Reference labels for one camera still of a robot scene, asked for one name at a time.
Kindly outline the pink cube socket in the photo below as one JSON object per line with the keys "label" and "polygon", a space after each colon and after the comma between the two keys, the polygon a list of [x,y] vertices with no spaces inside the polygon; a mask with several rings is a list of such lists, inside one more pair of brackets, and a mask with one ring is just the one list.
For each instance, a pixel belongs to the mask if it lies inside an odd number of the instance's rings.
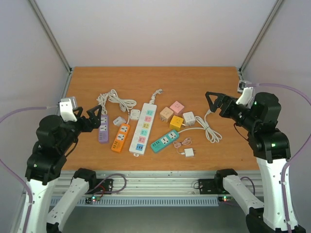
{"label": "pink cube socket", "polygon": [[180,102],[175,101],[169,108],[173,111],[174,115],[180,116],[182,115],[185,106]]}

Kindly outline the yellow cube socket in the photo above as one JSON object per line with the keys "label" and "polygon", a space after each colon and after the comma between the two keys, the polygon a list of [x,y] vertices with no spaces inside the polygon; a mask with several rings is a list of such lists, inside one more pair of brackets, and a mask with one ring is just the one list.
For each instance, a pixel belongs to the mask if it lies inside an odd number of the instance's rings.
{"label": "yellow cube socket", "polygon": [[184,119],[174,115],[170,121],[169,128],[171,130],[176,130],[177,132],[179,132],[181,131],[182,127],[185,127]]}

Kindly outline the beige cube socket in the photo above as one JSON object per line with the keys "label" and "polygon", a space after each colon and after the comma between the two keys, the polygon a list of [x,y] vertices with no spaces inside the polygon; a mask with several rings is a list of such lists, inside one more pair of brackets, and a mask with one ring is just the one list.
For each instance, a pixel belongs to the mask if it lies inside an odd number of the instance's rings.
{"label": "beige cube socket", "polygon": [[165,107],[161,112],[160,112],[160,120],[163,122],[168,122],[171,120],[173,117],[174,112],[171,110],[169,107]]}

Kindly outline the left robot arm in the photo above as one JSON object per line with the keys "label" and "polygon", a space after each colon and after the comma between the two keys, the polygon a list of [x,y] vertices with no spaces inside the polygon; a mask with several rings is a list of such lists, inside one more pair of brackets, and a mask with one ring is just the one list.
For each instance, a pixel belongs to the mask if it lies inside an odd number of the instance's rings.
{"label": "left robot arm", "polygon": [[41,119],[36,130],[37,142],[27,160],[25,172],[26,198],[20,233],[59,233],[63,229],[77,200],[85,193],[97,190],[95,171],[81,168],[75,172],[72,185],[66,191],[64,201],[50,211],[54,188],[61,170],[81,133],[90,133],[101,124],[102,107],[97,105],[87,110],[76,107],[70,101],[60,102],[60,115],[49,115]]}

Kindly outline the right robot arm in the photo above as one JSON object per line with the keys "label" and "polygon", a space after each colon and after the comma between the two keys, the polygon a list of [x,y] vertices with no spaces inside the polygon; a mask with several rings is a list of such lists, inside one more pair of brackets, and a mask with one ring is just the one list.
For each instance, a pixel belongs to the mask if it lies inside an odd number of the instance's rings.
{"label": "right robot arm", "polygon": [[212,112],[234,120],[247,130],[247,141],[259,166],[264,200],[260,201],[240,180],[233,169],[218,170],[214,186],[219,192],[228,192],[245,214],[251,233],[304,233],[294,214],[289,184],[290,142],[277,129],[281,105],[271,93],[259,92],[254,103],[247,107],[239,99],[206,92]]}

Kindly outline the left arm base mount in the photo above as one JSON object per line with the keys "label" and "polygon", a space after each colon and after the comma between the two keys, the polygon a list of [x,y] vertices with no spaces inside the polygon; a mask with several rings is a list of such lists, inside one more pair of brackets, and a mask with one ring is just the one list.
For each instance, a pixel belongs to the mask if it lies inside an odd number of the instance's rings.
{"label": "left arm base mount", "polygon": [[91,193],[96,195],[102,194],[103,192],[109,194],[109,192],[113,190],[113,182],[114,182],[113,179],[107,179],[104,182],[102,182]]}

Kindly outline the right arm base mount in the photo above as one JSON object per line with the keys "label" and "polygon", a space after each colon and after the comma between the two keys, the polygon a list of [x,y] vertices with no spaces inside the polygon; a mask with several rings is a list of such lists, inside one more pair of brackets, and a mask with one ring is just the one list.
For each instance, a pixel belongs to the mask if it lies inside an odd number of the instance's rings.
{"label": "right arm base mount", "polygon": [[214,179],[199,179],[199,193],[200,195],[217,195],[219,191]]}

